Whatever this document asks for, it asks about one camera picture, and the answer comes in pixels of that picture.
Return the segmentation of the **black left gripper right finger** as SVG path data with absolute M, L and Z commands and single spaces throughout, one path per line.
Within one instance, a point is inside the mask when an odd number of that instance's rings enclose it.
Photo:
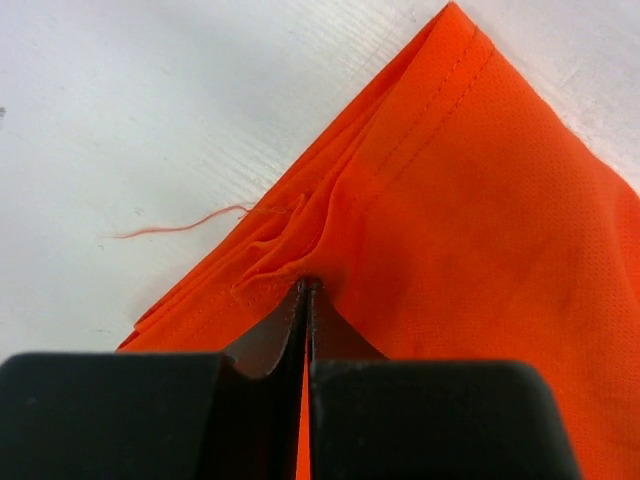
M 553 395 L 516 361 L 391 360 L 308 297 L 315 479 L 577 479 Z

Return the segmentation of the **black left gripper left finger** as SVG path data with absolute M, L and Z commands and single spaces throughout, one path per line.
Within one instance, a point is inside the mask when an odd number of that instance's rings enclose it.
M 291 479 L 308 288 L 218 352 L 25 353 L 1 367 L 5 479 Z

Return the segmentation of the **orange t shirt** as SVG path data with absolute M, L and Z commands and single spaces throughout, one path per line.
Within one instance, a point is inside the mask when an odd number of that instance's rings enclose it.
M 122 349 L 218 350 L 303 276 L 392 358 L 532 365 L 584 476 L 638 477 L 638 195 L 456 4 Z

